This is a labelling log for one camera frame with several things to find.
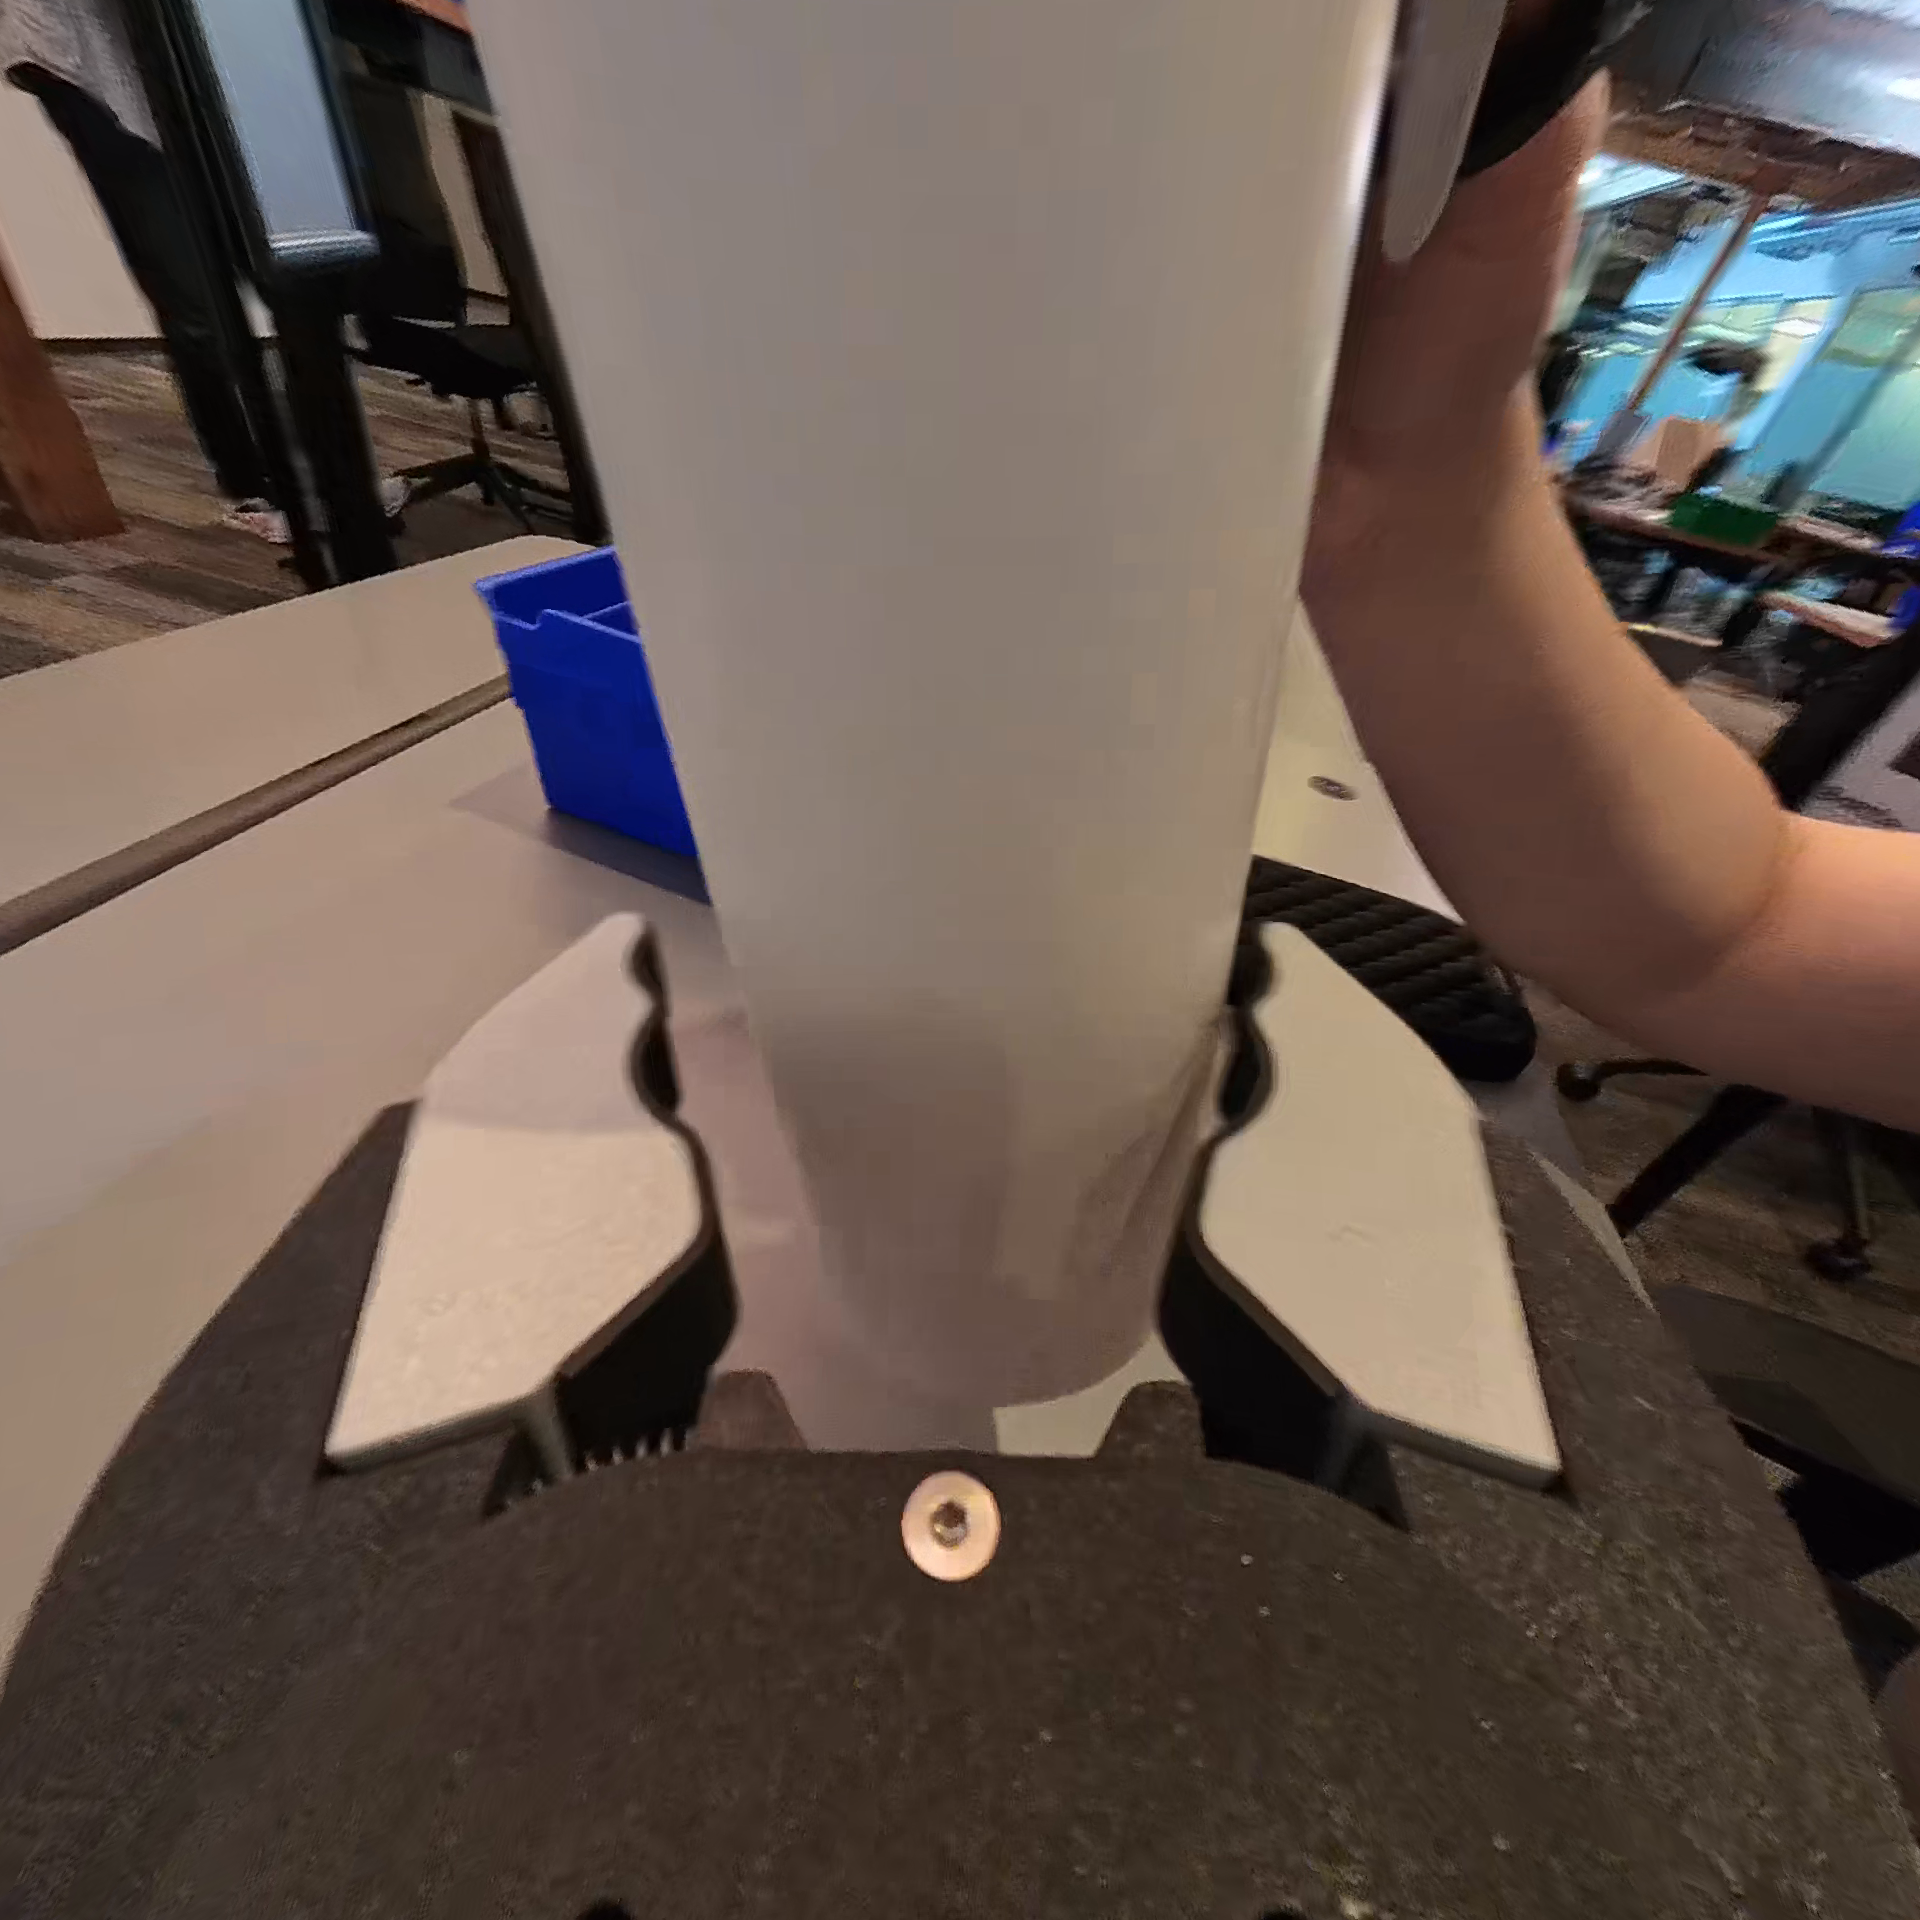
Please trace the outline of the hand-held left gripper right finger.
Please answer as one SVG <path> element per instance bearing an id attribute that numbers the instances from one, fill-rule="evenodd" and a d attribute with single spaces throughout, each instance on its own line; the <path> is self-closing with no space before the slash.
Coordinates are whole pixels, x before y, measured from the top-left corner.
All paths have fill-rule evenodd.
<path id="1" fill-rule="evenodd" d="M 1206 1451 L 1396 1518 L 1408 1451 L 1564 1475 L 1480 1117 L 1439 1058 L 1288 925 L 1239 944 L 1216 1124 L 1158 1296 Z"/>

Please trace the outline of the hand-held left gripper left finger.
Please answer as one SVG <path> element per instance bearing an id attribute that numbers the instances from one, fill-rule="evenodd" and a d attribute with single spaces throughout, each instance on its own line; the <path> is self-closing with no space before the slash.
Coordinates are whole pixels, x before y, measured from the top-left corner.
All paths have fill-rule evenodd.
<path id="1" fill-rule="evenodd" d="M 714 1171 L 682 1116 L 655 932 L 589 928 L 428 1075 L 325 1459 L 509 1435 L 538 1481 L 672 1449 L 735 1330 Z"/>

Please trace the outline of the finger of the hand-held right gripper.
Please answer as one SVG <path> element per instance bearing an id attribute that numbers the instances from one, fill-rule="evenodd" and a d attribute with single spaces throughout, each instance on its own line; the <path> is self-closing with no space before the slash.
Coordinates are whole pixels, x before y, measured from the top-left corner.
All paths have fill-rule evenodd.
<path id="1" fill-rule="evenodd" d="M 1384 262 L 1412 261 L 1448 203 L 1502 28 L 1503 3 L 1399 10 L 1376 192 Z"/>

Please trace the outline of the blue plastic bin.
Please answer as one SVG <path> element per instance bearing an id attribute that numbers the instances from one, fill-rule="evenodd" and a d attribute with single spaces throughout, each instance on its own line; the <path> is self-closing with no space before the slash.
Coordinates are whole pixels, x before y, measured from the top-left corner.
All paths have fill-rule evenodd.
<path id="1" fill-rule="evenodd" d="M 478 584 L 543 803 L 639 848 L 638 876 L 706 904 L 703 866 L 615 548 Z"/>

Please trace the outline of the white plastic bottle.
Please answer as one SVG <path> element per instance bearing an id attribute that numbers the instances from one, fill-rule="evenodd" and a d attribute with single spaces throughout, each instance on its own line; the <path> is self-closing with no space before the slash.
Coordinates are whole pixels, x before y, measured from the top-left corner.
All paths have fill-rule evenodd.
<path id="1" fill-rule="evenodd" d="M 471 5 L 847 1332 L 835 1444 L 1140 1346 L 1396 5 Z"/>

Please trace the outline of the person's right forearm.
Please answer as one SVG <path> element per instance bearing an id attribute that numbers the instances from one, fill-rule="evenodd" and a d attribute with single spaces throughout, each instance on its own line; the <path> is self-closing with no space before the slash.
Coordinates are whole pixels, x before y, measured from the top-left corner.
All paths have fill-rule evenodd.
<path id="1" fill-rule="evenodd" d="M 1587 1020 L 1726 1082 L 1917 1117 L 1915 835 L 1790 812 L 1626 636 L 1523 396 L 1341 401 L 1303 603 L 1408 842 Z"/>

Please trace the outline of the person's right hand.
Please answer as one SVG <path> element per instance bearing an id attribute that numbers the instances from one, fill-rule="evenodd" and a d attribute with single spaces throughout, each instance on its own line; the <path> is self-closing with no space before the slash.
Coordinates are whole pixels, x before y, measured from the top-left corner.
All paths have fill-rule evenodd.
<path id="1" fill-rule="evenodd" d="M 1354 285 L 1303 558 L 1320 634 L 1381 610 L 1470 548 L 1502 507 L 1534 421 L 1539 347 L 1571 258 L 1576 178 L 1611 106 L 1605 70 L 1543 129 L 1455 184 L 1405 261 Z"/>

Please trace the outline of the black framed sign easel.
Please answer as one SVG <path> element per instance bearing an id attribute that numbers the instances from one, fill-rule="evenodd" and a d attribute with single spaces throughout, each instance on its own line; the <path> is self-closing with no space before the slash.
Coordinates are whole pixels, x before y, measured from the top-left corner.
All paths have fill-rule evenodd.
<path id="1" fill-rule="evenodd" d="M 311 588 L 396 570 L 346 323 L 376 234 L 322 5 L 127 5 L 141 80 L 238 330 L 238 374 Z"/>

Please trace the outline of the wooden post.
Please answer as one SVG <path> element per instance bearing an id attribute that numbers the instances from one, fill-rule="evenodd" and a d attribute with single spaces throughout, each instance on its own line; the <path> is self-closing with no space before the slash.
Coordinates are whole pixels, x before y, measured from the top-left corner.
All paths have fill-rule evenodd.
<path id="1" fill-rule="evenodd" d="M 3 533 L 77 544 L 126 533 L 84 428 L 3 272 Z"/>

